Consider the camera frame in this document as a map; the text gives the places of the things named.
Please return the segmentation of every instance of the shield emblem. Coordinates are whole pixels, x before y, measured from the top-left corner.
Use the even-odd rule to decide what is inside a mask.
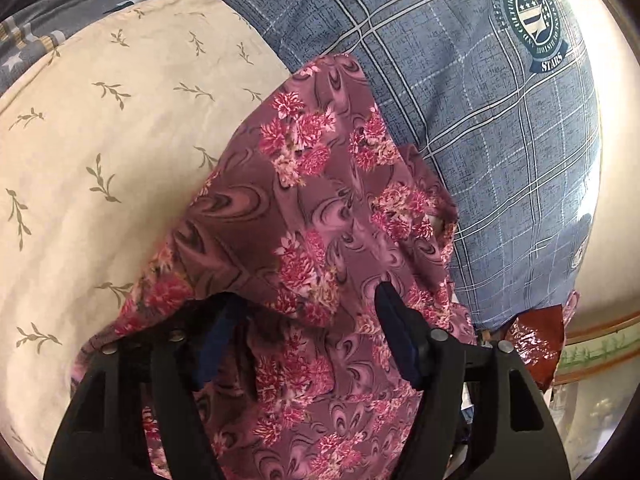
[[[545,44],[553,32],[553,20],[546,0],[515,0],[518,19],[536,45]]]

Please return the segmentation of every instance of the wooden trim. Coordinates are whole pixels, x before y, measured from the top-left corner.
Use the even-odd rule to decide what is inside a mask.
[[[640,310],[629,314],[625,317],[620,317],[612,321],[601,323],[600,325],[592,326],[584,330],[577,330],[575,332],[568,332],[566,335],[566,344],[574,345],[576,343],[582,343],[589,339],[596,339],[603,335],[612,334],[618,330],[622,330],[628,326],[634,325],[640,322]]]
[[[569,372],[568,374],[556,376],[556,378],[554,379],[554,385],[575,383],[575,381],[581,381],[582,379],[590,377],[593,374],[597,374],[603,370],[606,370],[607,368],[611,368],[613,365],[623,363],[624,361],[627,361],[638,355],[640,355],[640,348],[637,348],[633,352],[629,352],[628,354],[624,354],[614,359],[611,359],[609,361],[600,363],[599,365],[595,365],[590,368],[588,367],[583,370],[578,370],[575,372]]]

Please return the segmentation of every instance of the plaid bedsheet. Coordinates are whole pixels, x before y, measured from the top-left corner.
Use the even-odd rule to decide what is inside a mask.
[[[460,208],[452,276],[478,328],[564,303],[599,178],[589,59],[566,0],[224,0],[290,70],[362,64],[391,134]]]

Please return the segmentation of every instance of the white star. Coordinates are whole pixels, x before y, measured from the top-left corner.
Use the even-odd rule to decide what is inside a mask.
[[[18,52],[18,54],[16,54],[15,56],[11,56],[9,59],[7,59],[2,64],[2,66],[9,67],[9,72],[11,72],[11,70],[14,69],[14,66],[16,66],[18,63],[22,63],[22,60],[20,59],[20,52]]]

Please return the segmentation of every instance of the black object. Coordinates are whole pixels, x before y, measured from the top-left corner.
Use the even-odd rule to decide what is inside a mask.
[[[390,283],[378,286],[375,303],[401,374],[424,390],[394,480],[442,480],[465,380],[477,381],[480,394],[466,462],[450,478],[570,478],[551,416],[517,352],[464,345],[432,330]],[[208,358],[202,349],[212,348],[209,335],[249,310],[241,298],[219,294],[97,352],[60,425],[44,480],[155,479],[142,430],[146,384],[174,480],[223,480],[191,390]]]

